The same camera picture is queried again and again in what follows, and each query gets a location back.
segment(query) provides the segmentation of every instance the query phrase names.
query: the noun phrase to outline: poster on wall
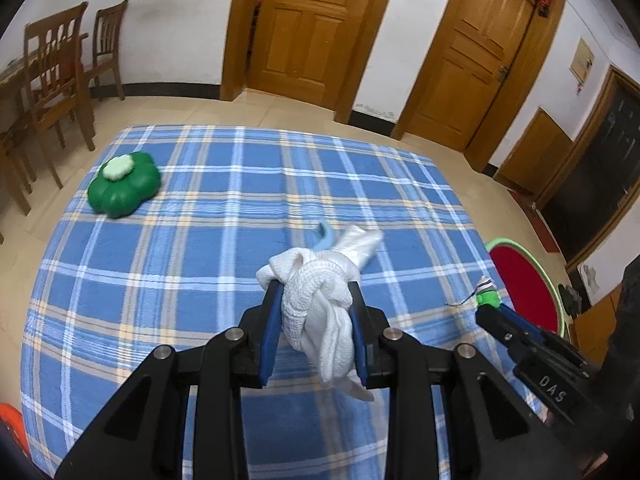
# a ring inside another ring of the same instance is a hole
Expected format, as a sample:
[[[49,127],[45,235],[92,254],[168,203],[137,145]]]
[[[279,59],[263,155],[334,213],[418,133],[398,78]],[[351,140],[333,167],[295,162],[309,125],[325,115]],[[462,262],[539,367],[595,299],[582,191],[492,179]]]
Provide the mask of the poster on wall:
[[[569,70],[571,70],[572,74],[575,75],[580,86],[584,85],[584,82],[587,81],[587,77],[589,76],[589,71],[592,66],[593,52],[584,39],[580,38],[578,48],[575,50],[574,60],[569,67]]]

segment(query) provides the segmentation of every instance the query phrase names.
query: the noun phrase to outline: green rim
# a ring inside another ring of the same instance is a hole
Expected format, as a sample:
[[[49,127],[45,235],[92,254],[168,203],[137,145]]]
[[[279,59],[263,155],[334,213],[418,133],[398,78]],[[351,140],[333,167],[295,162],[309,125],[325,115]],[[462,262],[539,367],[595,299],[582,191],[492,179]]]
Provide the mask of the green rim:
[[[558,315],[558,335],[560,337],[564,337],[564,315],[562,314],[562,300],[560,299],[560,295],[558,291],[554,287],[554,284],[551,282],[551,279],[545,272],[545,269],[538,263],[538,261],[533,257],[533,255],[527,251],[523,246],[519,243],[514,242],[513,240],[509,240],[508,238],[496,238],[491,240],[489,243],[484,245],[487,252],[491,253],[493,249],[496,247],[510,247],[518,251],[522,256],[524,256],[527,261],[537,270],[538,274],[542,278],[542,281],[545,282],[546,288],[548,289],[551,297],[554,300],[554,305],[556,307],[556,314]]]

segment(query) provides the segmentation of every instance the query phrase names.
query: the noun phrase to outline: white cloth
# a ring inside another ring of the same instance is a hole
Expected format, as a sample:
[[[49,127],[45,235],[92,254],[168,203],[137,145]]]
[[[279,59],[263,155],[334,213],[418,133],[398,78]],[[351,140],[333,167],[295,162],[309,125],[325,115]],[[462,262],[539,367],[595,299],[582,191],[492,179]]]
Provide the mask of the white cloth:
[[[321,381],[352,397],[373,400],[371,392],[347,378],[353,369],[351,293],[360,270],[382,240],[380,231],[349,226],[333,250],[292,248],[269,259],[256,273],[265,290],[278,279],[284,284],[282,330],[293,348],[318,368]]]

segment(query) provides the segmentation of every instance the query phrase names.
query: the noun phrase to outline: door lock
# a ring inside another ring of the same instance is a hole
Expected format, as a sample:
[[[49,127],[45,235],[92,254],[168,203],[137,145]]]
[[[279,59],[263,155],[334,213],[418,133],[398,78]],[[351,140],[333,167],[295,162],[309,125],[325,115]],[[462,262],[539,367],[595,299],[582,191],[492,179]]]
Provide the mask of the door lock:
[[[509,75],[509,67],[506,65],[502,65],[498,69],[498,81],[503,82],[505,79],[507,79],[508,75]]]

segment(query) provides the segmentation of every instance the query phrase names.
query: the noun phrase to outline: orange object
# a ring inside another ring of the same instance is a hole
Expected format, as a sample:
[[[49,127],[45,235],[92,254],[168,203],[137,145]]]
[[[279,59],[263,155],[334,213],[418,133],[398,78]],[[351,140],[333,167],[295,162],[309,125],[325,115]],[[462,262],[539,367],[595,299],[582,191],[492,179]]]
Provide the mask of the orange object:
[[[0,421],[4,422],[11,432],[14,439],[24,451],[26,456],[31,456],[29,446],[27,444],[27,434],[24,432],[24,424],[22,422],[22,414],[10,404],[0,403]]]

